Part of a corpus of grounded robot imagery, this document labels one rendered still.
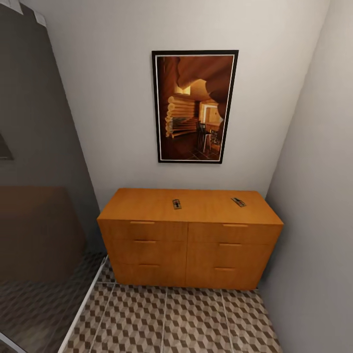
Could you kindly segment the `mousetrap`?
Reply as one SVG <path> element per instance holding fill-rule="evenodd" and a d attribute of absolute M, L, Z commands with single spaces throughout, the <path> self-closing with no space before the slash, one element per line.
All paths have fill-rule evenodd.
<path fill-rule="evenodd" d="M 179 202 L 179 199 L 173 200 L 173 205 L 174 205 L 175 209 L 182 209 L 180 202 Z"/>
<path fill-rule="evenodd" d="M 243 207 L 243 206 L 246 206 L 244 202 L 242 202 L 239 198 L 235 197 L 235 198 L 232 198 L 232 200 L 238 204 L 240 207 Z"/>

